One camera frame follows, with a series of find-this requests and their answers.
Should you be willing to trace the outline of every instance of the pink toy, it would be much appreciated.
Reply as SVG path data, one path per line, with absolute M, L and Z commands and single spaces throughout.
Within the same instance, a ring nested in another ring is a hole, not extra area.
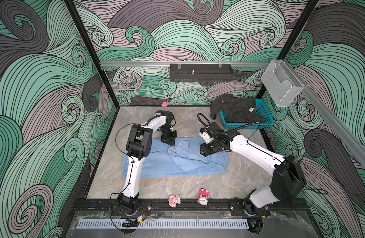
M 162 107 L 166 107 L 166 106 L 168 106 L 169 105 L 169 102 L 163 102 L 162 104 L 161 104 L 161 106 Z
M 208 190 L 201 188 L 199 191 L 199 198 L 197 198 L 197 202 L 200 203 L 201 205 L 208 205 L 208 197 L 209 197 Z
M 179 195 L 175 196 L 172 194 L 169 197 L 169 206 L 176 207 L 176 204 L 180 204 L 180 203 L 181 203 L 181 198 Z

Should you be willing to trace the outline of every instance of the red wire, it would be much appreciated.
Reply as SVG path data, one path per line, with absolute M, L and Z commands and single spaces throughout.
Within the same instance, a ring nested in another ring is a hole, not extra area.
M 146 212 L 146 216 L 148 215 L 148 212 L 146 209 L 144 209 L 144 207 L 139 207 L 139 208 L 142 208 Z

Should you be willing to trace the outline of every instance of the white mesh holder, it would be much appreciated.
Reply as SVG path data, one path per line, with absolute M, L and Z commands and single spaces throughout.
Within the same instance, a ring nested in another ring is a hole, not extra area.
M 262 75 L 262 82 L 277 107 L 288 107 L 304 88 L 293 70 L 283 60 L 273 59 Z

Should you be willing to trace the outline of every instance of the black corner post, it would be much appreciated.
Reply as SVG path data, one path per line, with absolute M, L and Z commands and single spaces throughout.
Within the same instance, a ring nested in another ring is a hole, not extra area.
M 85 26 L 82 23 L 81 17 L 79 16 L 79 14 L 77 12 L 77 8 L 75 7 L 73 0 L 64 0 L 64 2 L 65 2 L 66 7 L 69 10 L 69 13 L 71 15 L 71 18 L 74 21 L 75 26 L 77 27 L 77 30 L 78 30 L 79 34 L 82 37 L 82 40 L 85 43 L 87 51 L 89 52 L 90 57 L 93 60 L 93 63 L 94 63 L 95 67 L 98 70 L 98 74 L 101 77 L 101 79 L 104 83 L 104 86 L 106 87 L 107 92 L 110 95 L 111 100 L 113 101 L 116 109 L 118 110 L 119 109 L 118 100 L 116 99 L 114 91 L 110 86 L 110 81 L 109 81 L 106 73 L 101 68 L 101 65 L 99 63 L 99 57 L 98 57 L 97 53 L 94 50 L 93 44 L 90 41 L 89 35 L 87 34 Z
M 316 4 L 319 0 L 309 0 L 307 5 L 305 6 L 302 14 L 300 15 L 299 19 L 296 22 L 296 25 L 291 32 L 290 36 L 287 39 L 287 42 L 283 46 L 283 48 L 280 51 L 280 54 L 277 58 L 277 60 L 284 60 L 286 56 L 288 55 L 288 52 L 294 45 L 296 39 L 300 36 L 300 33 L 302 32 L 305 24 L 307 23 L 309 16 L 312 14 L 314 8 L 316 7 Z M 262 98 L 264 93 L 266 92 L 266 87 L 262 85 L 261 89 L 258 92 L 258 95 L 256 98 Z

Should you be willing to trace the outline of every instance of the patterned wallpaper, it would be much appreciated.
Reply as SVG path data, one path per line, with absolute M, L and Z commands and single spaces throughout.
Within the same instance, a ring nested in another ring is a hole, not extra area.
M 321 3 L 326 5 L 337 0 Z M 75 0 L 100 60 L 270 61 L 306 0 Z M 169 68 L 107 67 L 120 104 L 209 105 L 223 93 L 256 96 L 264 69 L 230 83 L 171 83 Z
M 365 1 L 314 10 L 286 60 L 365 146 Z M 304 95 L 286 108 L 276 108 L 268 93 L 263 100 L 275 120 L 265 130 L 276 152 L 300 159 L 309 187 L 329 192 L 299 195 L 324 237 L 365 238 L 365 169 L 359 158 Z
M 0 0 L 0 238 L 59 237 L 83 196 L 115 108 L 81 42 L 63 0 Z

